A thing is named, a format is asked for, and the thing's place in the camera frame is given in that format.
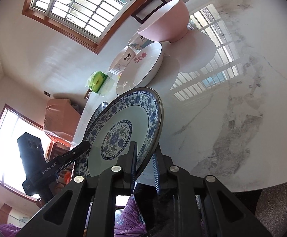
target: floral plate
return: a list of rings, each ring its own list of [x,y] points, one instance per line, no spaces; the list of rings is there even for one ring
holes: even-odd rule
[[[74,175],[99,175],[116,165],[118,157],[128,153],[130,141],[136,141],[138,178],[158,144],[162,124],[162,103],[153,89],[140,87],[125,92],[86,131],[83,140],[90,142],[91,149],[76,160]]]
[[[87,127],[86,127],[86,130],[85,130],[85,134],[84,134],[84,138],[86,137],[86,133],[87,131],[89,130],[90,126],[92,125],[92,123],[95,121],[95,119],[99,116],[99,114],[101,114],[101,112],[107,107],[108,105],[108,102],[107,101],[104,101],[103,103],[101,103],[97,109],[95,110],[95,112],[93,113]]]

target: bright window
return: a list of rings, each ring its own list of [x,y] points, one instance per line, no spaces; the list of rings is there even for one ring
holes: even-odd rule
[[[132,0],[32,0],[31,8],[100,41]]]
[[[22,183],[26,180],[26,175],[17,139],[25,132],[40,138],[46,153],[51,140],[43,129],[17,114],[12,108],[5,106],[0,118],[0,183],[23,195],[25,193]]]

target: large pink bowl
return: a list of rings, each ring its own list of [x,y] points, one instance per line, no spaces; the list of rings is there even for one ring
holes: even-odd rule
[[[154,42],[176,42],[187,34],[190,15],[182,0],[172,0],[152,14],[138,34]]]

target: window frame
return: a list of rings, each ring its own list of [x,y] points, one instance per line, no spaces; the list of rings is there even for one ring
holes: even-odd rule
[[[39,124],[36,123],[35,121],[29,119],[28,117],[26,117],[26,116],[24,116],[23,114],[19,113],[18,111],[14,110],[12,107],[10,107],[10,106],[7,105],[7,104],[5,104],[5,106],[4,106],[3,110],[2,110],[2,112],[0,113],[0,120],[1,120],[1,118],[2,118],[2,116],[3,116],[3,113],[4,113],[5,109],[9,109],[10,111],[12,111],[12,112],[14,112],[15,114],[17,114],[21,119],[23,119],[23,120],[26,121],[27,123],[29,123],[29,124],[35,126],[36,128],[39,128],[40,130],[43,131],[43,126],[39,125]],[[53,144],[54,144],[54,142],[51,140],[50,145],[49,145],[49,147],[48,147],[48,149],[47,149],[47,151],[46,151],[45,156],[47,156],[47,155],[50,153],[50,151],[52,150]],[[35,199],[35,198],[33,198],[33,197],[31,197],[31,196],[27,196],[26,194],[24,194],[24,193],[22,193],[22,192],[16,190],[16,189],[13,188],[12,186],[10,186],[10,185],[8,185],[8,184],[6,184],[6,183],[4,183],[4,182],[1,182],[1,181],[0,181],[0,185],[3,186],[5,189],[11,191],[12,193],[14,193],[14,194],[16,194],[16,195],[18,195],[18,196],[20,196],[20,197],[26,199],[26,200],[29,200],[29,201],[32,201],[32,202],[36,202],[36,199]]]
[[[98,43],[93,41],[91,38],[88,38],[85,35],[82,35],[81,33],[77,32],[73,28],[69,28],[63,23],[60,23],[59,21],[44,15],[42,12],[35,10],[34,8],[31,8],[32,0],[25,0],[23,10],[22,10],[22,15],[25,15],[33,20],[36,20],[56,30],[57,32],[60,32],[61,34],[71,38],[72,40],[78,42],[82,46],[88,48],[92,52],[99,54],[101,49],[108,42],[108,40],[112,37],[112,35],[117,31],[117,29],[122,25],[122,23],[124,23],[126,19],[130,17],[146,1],[147,0],[134,0],[131,2],[130,6],[128,7],[124,6],[119,12],[120,16],[115,17],[109,23],[108,26],[110,26],[110,28],[106,27],[106,29],[104,30],[105,34],[99,40]]]

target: metal screw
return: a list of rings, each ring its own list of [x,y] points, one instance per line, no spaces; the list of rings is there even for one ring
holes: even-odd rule
[[[177,171],[179,171],[179,167],[178,166],[171,166],[170,171],[171,172],[177,172]]]
[[[120,170],[122,170],[122,168],[121,168],[120,166],[113,166],[113,167],[111,168],[111,170],[112,170],[113,172],[119,172]]]
[[[214,176],[212,176],[212,175],[209,175],[209,176],[206,177],[206,181],[210,182],[210,183],[213,183],[213,182],[216,181],[216,178]]]
[[[84,177],[81,175],[74,177],[74,182],[76,182],[76,183],[83,182],[83,180],[84,180]]]

